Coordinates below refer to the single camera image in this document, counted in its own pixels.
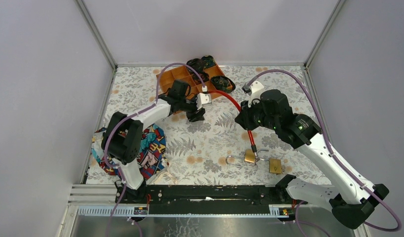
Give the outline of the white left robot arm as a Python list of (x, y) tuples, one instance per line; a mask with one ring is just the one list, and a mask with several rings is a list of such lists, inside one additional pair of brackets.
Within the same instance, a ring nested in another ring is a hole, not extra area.
[(212, 101), (207, 87), (203, 86), (202, 92), (191, 98), (188, 98), (189, 95), (189, 85), (176, 80), (167, 92), (158, 95), (155, 102), (147, 107), (130, 115), (116, 112), (111, 116), (101, 142), (103, 159), (107, 161), (111, 158), (114, 167), (120, 170), (121, 179), (128, 188), (126, 195), (132, 202), (139, 203), (146, 196), (142, 187), (144, 177), (138, 165), (143, 131), (179, 111), (185, 112), (190, 122), (204, 120), (203, 106)]

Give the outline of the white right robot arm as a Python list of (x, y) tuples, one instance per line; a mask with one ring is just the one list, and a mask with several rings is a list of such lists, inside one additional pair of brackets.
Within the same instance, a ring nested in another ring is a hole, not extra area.
[(306, 201), (328, 210), (341, 224), (354, 230), (374, 212), (378, 200), (388, 195), (384, 184), (372, 183), (337, 152), (331, 154), (322, 129), (311, 117), (294, 113), (281, 91), (266, 90), (254, 99), (242, 101), (240, 106), (237, 124), (245, 130), (273, 130), (280, 140), (309, 158), (332, 183), (331, 188), (325, 188), (286, 175), (275, 191), (279, 202)]

